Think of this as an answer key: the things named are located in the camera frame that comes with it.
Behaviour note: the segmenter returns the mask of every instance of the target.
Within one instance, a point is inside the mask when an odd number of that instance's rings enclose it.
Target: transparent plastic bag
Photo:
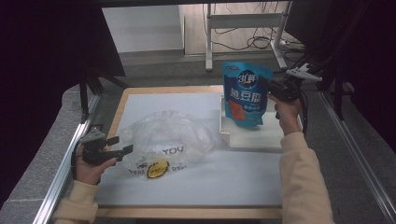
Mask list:
[[[179,111],[150,114],[120,130],[120,142],[134,145],[122,165],[133,176],[155,179],[185,169],[215,149],[212,133]]]

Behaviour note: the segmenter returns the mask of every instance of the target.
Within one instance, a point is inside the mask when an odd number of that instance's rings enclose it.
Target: yellow logo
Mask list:
[[[152,163],[148,168],[148,178],[158,178],[166,173],[169,167],[169,162],[166,160],[160,160]]]

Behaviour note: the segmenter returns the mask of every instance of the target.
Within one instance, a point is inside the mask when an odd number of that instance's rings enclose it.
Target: wire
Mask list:
[[[276,12],[278,4],[279,4],[279,2],[276,2],[276,6],[275,6],[275,11],[274,12]]]
[[[303,55],[297,62],[295,62],[295,63],[291,66],[291,69],[292,69],[292,68],[295,68],[298,64],[300,64],[300,62],[304,62],[304,63],[308,62],[308,60],[311,58],[311,54],[308,55],[308,58],[307,58],[307,59],[305,59],[304,61],[302,61],[302,58],[305,57],[306,55],[307,55],[307,53],[305,52],[304,55]]]
[[[272,37],[273,37],[273,36],[272,36],[272,32],[273,32],[273,31],[274,31],[274,28],[271,27],[271,37],[270,37],[270,38],[271,38],[271,41],[272,41]]]
[[[300,100],[301,109],[303,110],[303,134],[306,136],[306,130],[308,129],[308,103],[304,100],[303,94],[301,91],[298,92],[298,98]]]
[[[213,14],[216,14],[216,3],[215,3],[215,8],[213,10]],[[218,32],[218,30],[215,29],[215,33],[218,34],[218,35],[224,35],[224,34],[227,34],[227,33],[231,32],[231,31],[234,31],[234,30],[237,30],[237,29],[238,28],[233,28],[233,29],[230,29],[230,30],[224,31],[224,32]]]
[[[267,8],[267,2],[265,2],[265,4],[262,4],[262,13],[265,13],[266,8]]]
[[[72,152],[72,157],[70,158],[70,168],[72,170],[72,177],[75,180],[76,179],[76,157],[77,157],[77,150],[79,146],[79,140],[76,142],[73,152]]]
[[[265,31],[265,28],[268,28],[268,29],[271,29],[271,34],[270,33],[267,33],[266,31]],[[263,31],[267,34],[267,35],[273,35],[273,33],[275,33],[275,34],[277,34],[277,31],[274,29],[274,27],[265,27],[265,28],[262,28],[263,29]],[[288,39],[285,39],[285,38],[280,38],[281,40],[284,40],[284,41],[288,41],[288,43],[291,43],[291,44],[303,44],[302,42],[296,42],[296,41],[289,41]]]
[[[282,49],[283,51],[286,51],[285,53],[304,52],[303,49],[289,48],[288,46],[284,46],[281,44],[279,44],[279,48]]]
[[[207,34],[206,25],[205,25],[205,9],[204,9],[204,4],[202,4],[202,13],[203,13],[203,18],[204,18],[204,29],[205,29],[205,33]],[[247,46],[244,47],[244,48],[241,48],[241,49],[232,48],[232,47],[230,47],[230,46],[227,46],[227,45],[225,45],[225,44],[221,44],[221,43],[215,42],[215,41],[211,41],[211,42],[212,42],[213,44],[220,45],[220,46],[223,46],[224,48],[232,49],[232,50],[244,50],[244,49],[249,49],[249,48],[265,49],[265,48],[267,48],[267,47],[270,45],[270,42],[269,42],[270,39],[269,39],[268,37],[265,37],[265,36],[255,36],[258,29],[259,29],[259,28],[256,28],[256,30],[254,31],[253,37],[251,37],[251,38],[249,38],[249,39],[247,40]],[[266,44],[264,47],[258,47],[258,46],[256,45],[256,42],[257,42],[257,41],[265,41],[265,42],[267,42],[267,44]]]
[[[300,57],[299,59],[297,59],[297,60],[293,60],[293,59],[291,59],[291,58],[288,56],[288,54],[297,53],[297,52],[299,52],[299,53],[304,53],[303,50],[289,49],[289,51],[286,51],[286,52],[283,53],[283,57],[284,57],[286,60],[288,60],[288,61],[290,61],[290,62],[292,62],[292,63],[296,63],[296,62],[298,62],[298,61],[301,59],[301,57]]]
[[[305,107],[308,108],[308,97],[306,96],[305,92],[300,91],[301,95],[304,97]]]
[[[270,12],[271,6],[272,6],[272,2],[270,2],[270,6],[268,7],[268,12]]]
[[[256,11],[256,9],[262,4],[262,2],[260,2],[253,10],[253,13]]]

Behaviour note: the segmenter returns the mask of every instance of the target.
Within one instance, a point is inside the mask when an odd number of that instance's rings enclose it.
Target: gray floor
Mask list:
[[[190,86],[222,84],[223,60],[261,63],[278,70],[272,53],[215,56],[214,71],[205,71],[203,56],[121,55],[127,77],[121,80],[134,87]],[[103,124],[106,133],[116,112],[122,89],[102,80],[105,91],[92,124]],[[313,83],[305,83],[309,100],[307,142],[318,154],[321,171],[330,193],[336,223],[387,223],[378,203],[367,187],[361,171],[352,159],[341,134],[336,129]],[[64,93],[63,107],[49,135],[21,181],[0,212],[0,223],[32,223],[50,187],[80,120],[79,91],[74,87]],[[396,199],[396,156],[378,133],[344,98],[346,124],[361,151],[374,169],[389,196]],[[98,218],[97,223],[169,223],[159,220]],[[263,220],[262,223],[281,223]]]

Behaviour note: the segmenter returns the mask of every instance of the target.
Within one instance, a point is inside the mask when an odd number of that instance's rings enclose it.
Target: hand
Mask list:
[[[117,162],[117,159],[113,158],[111,160],[105,161],[99,166],[89,165],[82,159],[82,151],[84,146],[79,146],[77,149],[77,158],[76,158],[76,180],[89,185],[96,185],[100,179],[100,175],[107,169],[108,167],[114,165]]]
[[[275,111],[277,111],[280,116],[279,125],[283,130],[283,134],[286,136],[290,133],[300,132],[301,130],[297,122],[297,117],[301,109],[300,101],[283,102],[271,93],[268,94],[268,98],[276,103]]]

